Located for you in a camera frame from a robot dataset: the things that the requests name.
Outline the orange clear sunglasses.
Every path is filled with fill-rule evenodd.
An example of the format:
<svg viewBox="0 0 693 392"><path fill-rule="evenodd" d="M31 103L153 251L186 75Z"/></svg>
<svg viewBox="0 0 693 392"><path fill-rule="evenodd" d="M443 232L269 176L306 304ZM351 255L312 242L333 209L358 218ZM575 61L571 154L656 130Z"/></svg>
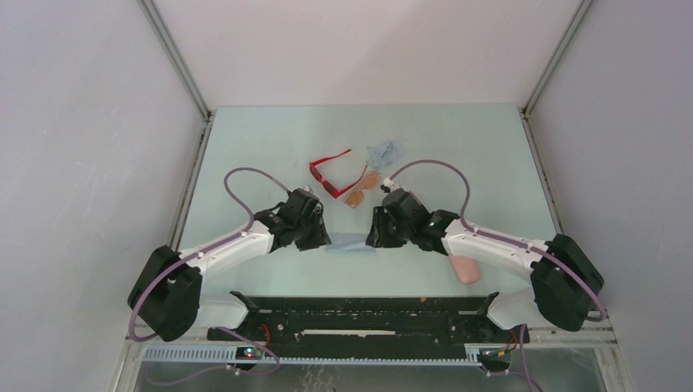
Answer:
<svg viewBox="0 0 693 392"><path fill-rule="evenodd" d="M360 182L345 197L344 203L350 208L357 208L364 201L364 193L378 186L381 175L377 171L368 171Z"/></svg>

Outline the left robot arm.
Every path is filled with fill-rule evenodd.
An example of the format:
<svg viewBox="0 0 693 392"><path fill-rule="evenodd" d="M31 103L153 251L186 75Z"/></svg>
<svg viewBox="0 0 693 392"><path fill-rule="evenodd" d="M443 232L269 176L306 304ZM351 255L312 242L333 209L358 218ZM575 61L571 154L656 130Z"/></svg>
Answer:
<svg viewBox="0 0 693 392"><path fill-rule="evenodd" d="M251 225L182 253L155 249L127 299L132 309L129 337L174 341L191 328L225 327L239 340L255 336L258 318L238 292L206 294L224 273L290 245L300 251L331 243L320 209L294 221L272 210L256 213Z"/></svg>

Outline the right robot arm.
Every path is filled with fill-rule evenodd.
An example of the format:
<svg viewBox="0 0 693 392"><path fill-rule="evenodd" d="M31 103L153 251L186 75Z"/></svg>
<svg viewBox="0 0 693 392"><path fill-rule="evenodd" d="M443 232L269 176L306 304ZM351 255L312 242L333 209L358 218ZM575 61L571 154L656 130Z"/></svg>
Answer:
<svg viewBox="0 0 693 392"><path fill-rule="evenodd" d="M507 271L530 288L492 294L475 329L485 341L496 341L522 324L545 322L577 332L589 321L604 279L571 237L528 240L463 221L454 212L430 212L411 192L397 189L373 209L365 241L373 248L412 243L424 252L466 257Z"/></svg>

